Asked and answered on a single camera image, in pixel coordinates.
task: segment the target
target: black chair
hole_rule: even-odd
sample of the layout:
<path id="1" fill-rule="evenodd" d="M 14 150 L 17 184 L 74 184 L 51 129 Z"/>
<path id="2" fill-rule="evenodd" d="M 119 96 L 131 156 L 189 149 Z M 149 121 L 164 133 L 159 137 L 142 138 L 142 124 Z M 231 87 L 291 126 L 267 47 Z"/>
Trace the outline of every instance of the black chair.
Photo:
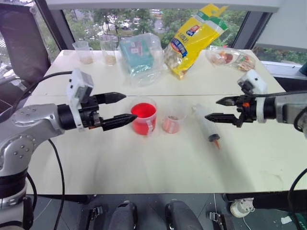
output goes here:
<path id="1" fill-rule="evenodd" d="M 50 61 L 30 7 L 0 3 L 0 33 L 15 74 L 28 85 L 43 78 L 50 67 Z M 0 84 L 0 114 L 22 93 L 21 89 L 11 83 Z"/>

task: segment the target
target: orange syringe tip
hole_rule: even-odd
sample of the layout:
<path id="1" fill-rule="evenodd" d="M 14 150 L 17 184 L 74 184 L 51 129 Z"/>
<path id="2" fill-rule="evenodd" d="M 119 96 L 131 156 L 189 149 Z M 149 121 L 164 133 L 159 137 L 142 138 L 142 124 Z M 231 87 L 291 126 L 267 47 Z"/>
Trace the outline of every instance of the orange syringe tip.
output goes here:
<path id="1" fill-rule="evenodd" d="M 219 142 L 218 142 L 217 140 L 215 140 L 214 143 L 215 143 L 215 146 L 218 148 L 218 150 L 220 150 L 220 144 L 219 144 Z"/>

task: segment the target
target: plastic cup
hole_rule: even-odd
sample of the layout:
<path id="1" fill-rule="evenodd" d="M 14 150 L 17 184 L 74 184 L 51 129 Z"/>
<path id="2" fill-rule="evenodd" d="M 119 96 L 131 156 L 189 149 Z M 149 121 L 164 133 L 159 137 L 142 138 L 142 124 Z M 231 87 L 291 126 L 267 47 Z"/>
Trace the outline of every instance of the plastic cup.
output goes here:
<path id="1" fill-rule="evenodd" d="M 162 121 L 162 129 L 167 133 L 177 133 L 186 116 L 187 111 L 184 106 L 171 105 Z"/>
<path id="2" fill-rule="evenodd" d="M 132 122 L 133 130 L 141 135 L 150 135 L 154 131 L 157 118 L 155 101 L 148 97 L 138 97 L 132 101 L 130 111 L 138 116 Z"/>
<path id="3" fill-rule="evenodd" d="M 111 35 L 103 35 L 99 38 L 99 43 L 102 51 L 104 62 L 108 66 L 116 64 L 115 50 L 118 39 Z"/>
<path id="4" fill-rule="evenodd" d="M 74 42 L 72 46 L 77 51 L 79 59 L 83 64 L 91 64 L 93 62 L 93 48 L 89 47 L 87 41 Z"/>

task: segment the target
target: yellow snack bag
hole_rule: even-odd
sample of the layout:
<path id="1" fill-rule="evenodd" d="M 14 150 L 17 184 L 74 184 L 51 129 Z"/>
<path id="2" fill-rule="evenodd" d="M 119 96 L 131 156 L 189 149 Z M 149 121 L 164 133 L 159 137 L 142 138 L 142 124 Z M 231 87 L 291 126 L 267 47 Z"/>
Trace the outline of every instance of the yellow snack bag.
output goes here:
<path id="1" fill-rule="evenodd" d="M 165 49 L 165 63 L 182 79 L 201 50 L 218 38 L 227 26 L 218 16 L 227 8 L 208 4 L 178 30 Z"/>

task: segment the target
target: teal package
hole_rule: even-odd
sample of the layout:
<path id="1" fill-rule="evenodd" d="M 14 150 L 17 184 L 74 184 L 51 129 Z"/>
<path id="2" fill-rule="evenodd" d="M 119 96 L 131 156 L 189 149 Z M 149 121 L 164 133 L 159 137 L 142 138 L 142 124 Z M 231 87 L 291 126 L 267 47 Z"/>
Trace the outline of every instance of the teal package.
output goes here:
<path id="1" fill-rule="evenodd" d="M 142 37 L 135 36 L 122 40 L 119 48 L 130 74 L 143 72 L 153 67 L 154 58 Z"/>

